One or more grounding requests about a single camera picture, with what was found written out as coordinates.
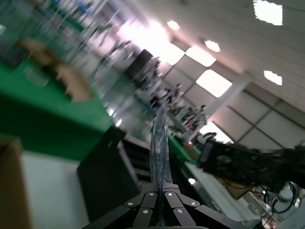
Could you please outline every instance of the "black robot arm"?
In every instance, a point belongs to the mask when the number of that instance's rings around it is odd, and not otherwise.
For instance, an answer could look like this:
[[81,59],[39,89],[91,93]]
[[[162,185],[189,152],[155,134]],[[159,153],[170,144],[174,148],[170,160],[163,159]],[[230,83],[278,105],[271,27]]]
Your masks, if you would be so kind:
[[175,184],[142,186],[141,193],[83,229],[246,229],[242,224],[181,194]]

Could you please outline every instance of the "green tablecloth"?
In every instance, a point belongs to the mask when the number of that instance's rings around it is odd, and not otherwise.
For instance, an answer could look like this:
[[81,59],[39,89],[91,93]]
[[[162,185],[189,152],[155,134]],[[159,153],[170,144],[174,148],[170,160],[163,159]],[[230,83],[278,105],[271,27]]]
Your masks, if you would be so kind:
[[0,62],[0,133],[19,136],[27,150],[83,160],[113,124],[97,96],[74,103],[54,81],[38,87]]
[[[183,162],[189,161],[193,164],[197,164],[197,161],[188,155],[183,146],[170,133],[168,134],[168,148],[170,154],[175,154],[179,160]],[[200,154],[200,151],[196,147],[195,151]]]

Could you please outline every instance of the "white table surface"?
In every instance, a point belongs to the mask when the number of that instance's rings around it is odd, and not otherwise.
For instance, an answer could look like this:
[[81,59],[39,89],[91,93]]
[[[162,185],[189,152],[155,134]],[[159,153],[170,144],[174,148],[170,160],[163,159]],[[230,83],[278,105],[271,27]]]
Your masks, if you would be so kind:
[[255,215],[249,208],[248,203],[240,198],[236,200],[231,196],[229,191],[216,180],[212,175],[202,171],[195,165],[185,163],[188,169],[192,172],[197,182],[200,182],[213,203],[229,218],[235,221],[249,221],[252,225],[260,221],[260,217]]
[[21,158],[34,229],[81,229],[89,224],[78,161],[32,152]]

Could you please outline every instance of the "ceiling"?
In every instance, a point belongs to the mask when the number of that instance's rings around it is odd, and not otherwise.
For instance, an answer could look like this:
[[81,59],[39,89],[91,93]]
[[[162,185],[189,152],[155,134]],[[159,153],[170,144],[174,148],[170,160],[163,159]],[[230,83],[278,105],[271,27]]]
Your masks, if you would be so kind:
[[[251,72],[254,83],[305,112],[305,1],[269,1],[283,6],[282,26],[256,19],[252,0],[134,0],[149,20],[176,21],[174,36],[237,73]],[[221,51],[207,49],[202,38]],[[283,85],[265,79],[264,70],[281,76]]]

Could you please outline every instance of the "plastic bag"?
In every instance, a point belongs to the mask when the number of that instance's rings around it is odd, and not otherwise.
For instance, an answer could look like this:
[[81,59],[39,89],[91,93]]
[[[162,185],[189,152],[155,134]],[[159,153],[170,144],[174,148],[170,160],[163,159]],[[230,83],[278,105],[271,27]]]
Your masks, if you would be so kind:
[[164,182],[172,183],[172,174],[169,163],[167,138],[167,103],[158,110],[152,131],[150,167],[152,181],[159,183],[163,189]]

